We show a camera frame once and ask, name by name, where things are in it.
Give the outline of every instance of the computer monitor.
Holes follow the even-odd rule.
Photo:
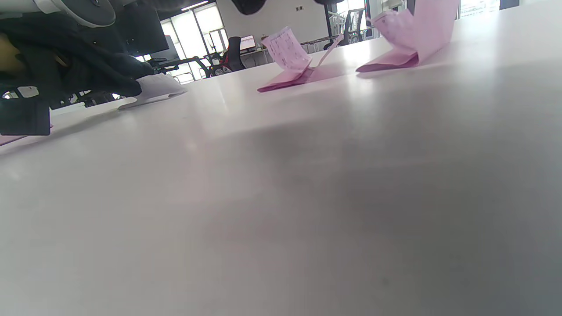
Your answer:
[[[256,41],[253,39],[253,35],[243,37],[240,41],[240,50],[245,51],[250,48],[256,47]]]

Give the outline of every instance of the black cloth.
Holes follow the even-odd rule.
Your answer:
[[[343,2],[343,0],[314,0],[317,3],[323,4],[323,5],[327,5],[327,4],[336,4],[336,3],[340,3]]]
[[[142,92],[135,80],[154,73],[150,65],[132,56],[109,53],[86,42],[78,33],[76,22],[64,14],[30,13],[3,19],[0,32],[22,52],[19,57],[28,66],[28,85],[37,86],[40,94],[46,92],[41,90],[42,85],[52,87],[60,82],[64,97],[86,90],[132,97]],[[48,60],[56,67],[32,67],[39,54],[50,55]],[[55,55],[68,67],[57,64]]]
[[[244,15],[250,15],[256,13],[265,4],[265,0],[232,0],[232,2],[234,2],[234,5],[238,9],[238,11],[240,11],[240,13]]]

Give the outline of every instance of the desk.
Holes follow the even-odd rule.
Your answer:
[[[269,52],[268,52],[268,49],[267,49],[267,48],[262,48],[262,49],[260,49],[260,50],[255,50],[255,51],[252,51],[252,52],[247,52],[247,53],[241,54],[241,55],[240,55],[240,58],[244,59],[244,57],[248,57],[248,56],[249,56],[249,57],[252,57],[253,66],[254,66],[254,67],[260,66],[260,65],[257,64],[256,57],[255,57],[255,56],[256,56],[257,54],[259,54],[259,53],[262,53],[262,54],[264,55],[265,63],[266,63],[266,64],[269,64],[269,62],[270,62],[269,59],[268,59]]]
[[[460,20],[416,69],[356,74],[374,39],[338,78],[259,94],[279,69],[256,67],[0,147],[0,314],[559,315],[561,11]]]

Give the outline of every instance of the black office chair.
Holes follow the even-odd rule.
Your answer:
[[[228,39],[228,52],[226,53],[228,59],[228,68],[232,71],[239,71],[246,69],[240,58],[240,44],[242,43],[242,38],[234,36]]]
[[[343,40],[339,44],[340,46],[363,41],[363,37],[361,36],[361,21],[364,12],[364,9],[349,10],[343,31]]]

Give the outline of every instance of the folded pink paper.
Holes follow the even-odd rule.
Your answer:
[[[415,14],[387,11],[371,23],[391,44],[392,50],[359,67],[364,73],[415,67],[451,41],[460,0],[417,0]]]
[[[283,72],[269,81],[267,85],[258,88],[258,91],[272,91],[311,82],[315,70],[322,65],[326,57],[342,40],[343,34],[340,34],[320,59],[318,66],[310,67],[312,57],[302,49],[290,28],[284,28],[281,32],[264,39],[264,45],[267,46],[273,60],[283,68]]]

